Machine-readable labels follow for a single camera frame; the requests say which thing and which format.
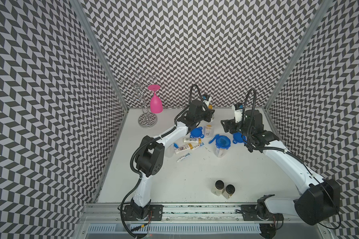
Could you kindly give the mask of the white tube gold cap front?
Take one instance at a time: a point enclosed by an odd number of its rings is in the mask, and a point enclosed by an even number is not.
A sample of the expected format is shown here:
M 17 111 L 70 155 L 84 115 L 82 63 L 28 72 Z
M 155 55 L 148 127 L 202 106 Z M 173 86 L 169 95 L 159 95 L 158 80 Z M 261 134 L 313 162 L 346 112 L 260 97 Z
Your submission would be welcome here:
M 209 134 L 212 131 L 212 125 L 206 125 L 205 126 L 205 133 Z

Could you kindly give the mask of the small toothpaste tube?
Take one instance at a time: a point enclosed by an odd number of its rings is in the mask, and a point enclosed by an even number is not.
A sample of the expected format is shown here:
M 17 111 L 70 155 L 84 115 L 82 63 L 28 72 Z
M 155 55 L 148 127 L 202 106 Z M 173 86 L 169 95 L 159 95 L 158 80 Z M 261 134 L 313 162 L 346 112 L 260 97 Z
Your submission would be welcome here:
M 192 155 L 191 153 L 187 153 L 187 154 L 181 156 L 181 157 L 177 160 L 177 162 L 181 162 L 181 161 L 183 161 L 184 159 L 190 157 L 191 155 Z
M 203 146 L 204 146 L 204 143 L 202 142 L 202 143 L 197 144 L 196 146 L 194 146 L 194 147 L 192 148 L 192 150 L 196 150 L 196 149 L 201 148 L 201 147 L 203 147 Z

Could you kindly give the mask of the small toothpaste tube front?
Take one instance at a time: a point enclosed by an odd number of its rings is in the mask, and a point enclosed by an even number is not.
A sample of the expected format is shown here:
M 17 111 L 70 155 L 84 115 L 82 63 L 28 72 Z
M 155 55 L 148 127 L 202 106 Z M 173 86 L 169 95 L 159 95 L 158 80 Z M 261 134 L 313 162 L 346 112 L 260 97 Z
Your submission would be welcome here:
M 177 160 L 177 162 L 181 162 L 181 161 L 183 161 L 184 159 L 190 157 L 191 155 L 192 155 L 191 153 L 187 153 L 187 154 L 181 156 L 181 157 Z

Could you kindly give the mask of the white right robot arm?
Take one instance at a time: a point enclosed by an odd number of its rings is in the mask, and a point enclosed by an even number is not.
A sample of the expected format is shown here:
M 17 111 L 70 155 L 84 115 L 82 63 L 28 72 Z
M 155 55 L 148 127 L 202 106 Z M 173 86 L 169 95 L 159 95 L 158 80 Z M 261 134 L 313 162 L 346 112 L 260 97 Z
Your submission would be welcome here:
M 277 198 L 273 194 L 259 198 L 255 207 L 258 219 L 265 221 L 275 214 L 287 214 L 314 226 L 340 214 L 340 184 L 313 172 L 275 133 L 265 130 L 260 111 L 248 110 L 241 114 L 240 121 L 225 119 L 221 125 L 225 132 L 245 136 L 249 152 L 265 154 L 288 175 L 298 190 L 298 198 Z

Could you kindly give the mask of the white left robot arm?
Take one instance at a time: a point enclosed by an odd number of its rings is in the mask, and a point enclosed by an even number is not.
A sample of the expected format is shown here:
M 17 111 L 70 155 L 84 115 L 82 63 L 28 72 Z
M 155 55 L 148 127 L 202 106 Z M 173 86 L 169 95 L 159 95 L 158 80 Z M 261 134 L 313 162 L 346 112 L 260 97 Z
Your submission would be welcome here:
M 214 112 L 204 101 L 193 100 L 175 117 L 173 127 L 158 136 L 147 135 L 142 139 L 130 160 L 130 168 L 139 175 L 139 180 L 128 193 L 135 193 L 130 205 L 139 218 L 147 216 L 151 203 L 151 177 L 162 168 L 166 147 L 189 134 L 202 121 L 211 122 Z

